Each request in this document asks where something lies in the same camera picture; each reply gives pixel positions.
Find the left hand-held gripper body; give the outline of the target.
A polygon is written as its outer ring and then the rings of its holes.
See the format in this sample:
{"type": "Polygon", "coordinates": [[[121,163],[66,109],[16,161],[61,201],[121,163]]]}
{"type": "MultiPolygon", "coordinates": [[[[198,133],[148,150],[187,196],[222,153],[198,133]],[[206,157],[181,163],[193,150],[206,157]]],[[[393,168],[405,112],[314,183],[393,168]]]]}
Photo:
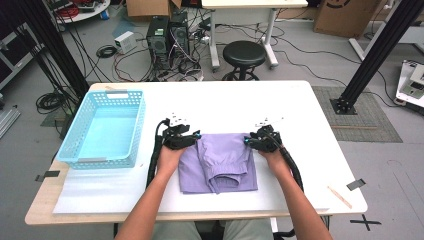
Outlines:
{"type": "Polygon", "coordinates": [[[162,132],[164,146],[180,150],[194,145],[197,141],[197,132],[189,134],[190,125],[186,123],[185,118],[172,114],[165,125],[167,128],[162,132]]]}

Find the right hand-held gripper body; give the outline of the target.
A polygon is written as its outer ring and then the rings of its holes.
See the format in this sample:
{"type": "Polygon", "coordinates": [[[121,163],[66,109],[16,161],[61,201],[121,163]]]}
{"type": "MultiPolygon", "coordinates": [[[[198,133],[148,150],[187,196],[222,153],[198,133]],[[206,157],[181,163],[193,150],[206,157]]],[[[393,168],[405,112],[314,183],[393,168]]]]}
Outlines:
{"type": "Polygon", "coordinates": [[[281,146],[282,140],[280,133],[274,130],[268,118],[259,122],[257,126],[259,129],[256,132],[261,135],[261,138],[257,139],[259,141],[259,146],[254,149],[263,152],[274,152],[281,146]]]}

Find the purple shorts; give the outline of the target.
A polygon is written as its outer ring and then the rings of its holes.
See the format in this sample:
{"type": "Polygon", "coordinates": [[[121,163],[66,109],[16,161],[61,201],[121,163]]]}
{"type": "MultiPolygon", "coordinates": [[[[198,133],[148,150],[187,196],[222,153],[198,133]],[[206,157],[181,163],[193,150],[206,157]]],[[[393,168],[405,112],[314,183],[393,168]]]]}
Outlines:
{"type": "Polygon", "coordinates": [[[246,133],[204,134],[182,154],[179,185],[183,194],[246,192],[258,189],[253,151],[246,133]]]}

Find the light blue plastic basket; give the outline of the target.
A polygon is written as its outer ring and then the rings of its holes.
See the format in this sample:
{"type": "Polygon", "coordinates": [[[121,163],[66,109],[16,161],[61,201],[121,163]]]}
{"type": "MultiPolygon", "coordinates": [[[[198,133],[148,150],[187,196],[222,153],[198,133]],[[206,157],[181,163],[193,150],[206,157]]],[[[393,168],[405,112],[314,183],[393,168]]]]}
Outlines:
{"type": "Polygon", "coordinates": [[[132,168],[146,104],[141,90],[89,91],[56,155],[73,169],[132,168]]]}

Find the thin wooden stick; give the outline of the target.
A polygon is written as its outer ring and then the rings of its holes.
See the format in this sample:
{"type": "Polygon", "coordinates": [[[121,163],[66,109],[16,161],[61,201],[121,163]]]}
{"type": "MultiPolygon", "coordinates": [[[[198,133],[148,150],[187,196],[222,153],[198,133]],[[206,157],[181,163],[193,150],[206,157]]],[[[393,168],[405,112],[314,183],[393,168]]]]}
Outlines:
{"type": "Polygon", "coordinates": [[[333,193],[334,196],[336,196],[349,209],[353,208],[352,204],[340,192],[338,192],[335,188],[333,188],[330,185],[328,185],[327,188],[333,193]]]}

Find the person's legs in grey trousers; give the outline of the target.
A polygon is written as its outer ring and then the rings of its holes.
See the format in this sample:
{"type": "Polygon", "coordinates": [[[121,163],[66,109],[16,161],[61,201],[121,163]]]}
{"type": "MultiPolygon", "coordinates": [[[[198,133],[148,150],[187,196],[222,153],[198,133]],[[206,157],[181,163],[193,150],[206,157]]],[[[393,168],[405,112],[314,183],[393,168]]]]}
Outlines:
{"type": "MultiPolygon", "coordinates": [[[[193,221],[154,225],[151,240],[202,240],[193,221]]],[[[227,220],[223,240],[274,240],[269,219],[227,220]]]]}

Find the black computer tower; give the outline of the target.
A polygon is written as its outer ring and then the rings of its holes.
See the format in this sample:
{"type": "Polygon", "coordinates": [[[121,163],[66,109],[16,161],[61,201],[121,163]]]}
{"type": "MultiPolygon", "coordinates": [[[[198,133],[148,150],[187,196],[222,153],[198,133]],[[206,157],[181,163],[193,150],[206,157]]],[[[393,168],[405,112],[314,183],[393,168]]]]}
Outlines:
{"type": "Polygon", "coordinates": [[[168,22],[168,16],[153,16],[146,35],[152,63],[158,70],[170,68],[168,22]]]}

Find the black chair seat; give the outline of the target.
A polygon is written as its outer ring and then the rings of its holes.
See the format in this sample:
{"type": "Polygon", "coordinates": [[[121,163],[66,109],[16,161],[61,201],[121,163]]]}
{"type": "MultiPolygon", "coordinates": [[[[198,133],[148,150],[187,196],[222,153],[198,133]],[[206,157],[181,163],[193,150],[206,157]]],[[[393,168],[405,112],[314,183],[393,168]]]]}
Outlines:
{"type": "Polygon", "coordinates": [[[223,240],[224,227],[219,220],[196,221],[195,225],[202,240],[223,240]]]}

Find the black tape strip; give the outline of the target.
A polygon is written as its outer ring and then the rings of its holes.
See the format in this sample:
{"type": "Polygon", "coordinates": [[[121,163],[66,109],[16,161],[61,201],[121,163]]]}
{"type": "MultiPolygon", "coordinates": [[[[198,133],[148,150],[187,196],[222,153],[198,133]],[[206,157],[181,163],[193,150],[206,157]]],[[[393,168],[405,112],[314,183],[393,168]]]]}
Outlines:
{"type": "Polygon", "coordinates": [[[60,171],[58,171],[58,170],[46,171],[42,175],[37,175],[36,178],[35,178],[35,181],[36,182],[43,182],[45,178],[58,177],[59,174],[60,174],[60,171]]]}
{"type": "Polygon", "coordinates": [[[360,188],[360,187],[364,186],[365,184],[366,184],[366,182],[363,179],[357,179],[357,180],[355,180],[355,181],[347,184],[347,188],[350,191],[353,191],[353,190],[355,190],[357,188],[360,188]]]}

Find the small white box device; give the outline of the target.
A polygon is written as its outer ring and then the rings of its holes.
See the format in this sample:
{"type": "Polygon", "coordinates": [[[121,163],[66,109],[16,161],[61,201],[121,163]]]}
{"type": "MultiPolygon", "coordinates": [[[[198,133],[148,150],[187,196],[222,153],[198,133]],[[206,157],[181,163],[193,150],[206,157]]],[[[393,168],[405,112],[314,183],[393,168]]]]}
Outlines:
{"type": "Polygon", "coordinates": [[[126,54],[137,47],[133,32],[127,31],[115,39],[115,44],[121,54],[126,54]]]}

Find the black tape cross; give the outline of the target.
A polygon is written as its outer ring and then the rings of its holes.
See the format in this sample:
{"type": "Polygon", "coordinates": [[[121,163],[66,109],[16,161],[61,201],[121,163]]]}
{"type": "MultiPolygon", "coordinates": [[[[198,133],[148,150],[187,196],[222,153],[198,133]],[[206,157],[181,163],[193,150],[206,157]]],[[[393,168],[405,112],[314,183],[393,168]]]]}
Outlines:
{"type": "Polygon", "coordinates": [[[381,225],[380,221],[369,220],[364,214],[361,215],[360,219],[351,219],[352,224],[363,224],[367,231],[371,230],[371,225],[381,225]]]}

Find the large printed cardboard box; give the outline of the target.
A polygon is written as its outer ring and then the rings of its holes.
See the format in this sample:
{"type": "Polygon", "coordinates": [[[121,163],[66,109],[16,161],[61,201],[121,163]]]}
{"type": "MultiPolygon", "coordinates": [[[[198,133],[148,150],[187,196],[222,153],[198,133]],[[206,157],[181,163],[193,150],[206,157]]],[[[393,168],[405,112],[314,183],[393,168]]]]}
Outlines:
{"type": "Polygon", "coordinates": [[[359,38],[383,0],[322,0],[313,31],[359,38]]]}

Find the grey metal rack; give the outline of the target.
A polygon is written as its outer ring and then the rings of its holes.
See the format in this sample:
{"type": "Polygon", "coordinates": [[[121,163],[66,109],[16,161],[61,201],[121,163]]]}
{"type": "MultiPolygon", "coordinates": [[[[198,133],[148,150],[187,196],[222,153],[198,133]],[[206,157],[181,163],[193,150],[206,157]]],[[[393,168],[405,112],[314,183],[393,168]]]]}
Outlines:
{"type": "Polygon", "coordinates": [[[15,31],[0,27],[0,90],[42,49],[43,44],[26,22],[15,31]]]}

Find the black metal frame post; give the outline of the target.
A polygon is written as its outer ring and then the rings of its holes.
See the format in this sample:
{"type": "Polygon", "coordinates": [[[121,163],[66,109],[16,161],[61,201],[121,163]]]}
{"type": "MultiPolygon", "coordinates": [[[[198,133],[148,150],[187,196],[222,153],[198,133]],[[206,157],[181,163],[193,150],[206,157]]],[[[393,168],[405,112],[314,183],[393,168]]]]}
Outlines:
{"type": "Polygon", "coordinates": [[[330,100],[336,114],[356,114],[354,104],[360,94],[423,10],[424,0],[401,0],[397,4],[345,90],[330,100]]]}
{"type": "Polygon", "coordinates": [[[82,99],[89,90],[88,83],[57,30],[56,21],[43,0],[15,0],[16,8],[36,36],[49,50],[76,96],[82,99]]]}

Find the grey metal rail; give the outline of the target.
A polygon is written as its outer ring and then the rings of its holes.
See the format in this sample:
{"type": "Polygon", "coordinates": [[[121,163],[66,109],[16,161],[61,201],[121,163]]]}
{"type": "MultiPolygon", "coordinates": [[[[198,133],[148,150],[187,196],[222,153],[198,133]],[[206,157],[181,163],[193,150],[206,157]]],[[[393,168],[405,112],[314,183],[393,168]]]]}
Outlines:
{"type": "Polygon", "coordinates": [[[20,115],[20,111],[15,107],[0,111],[0,139],[7,133],[20,115]]]}

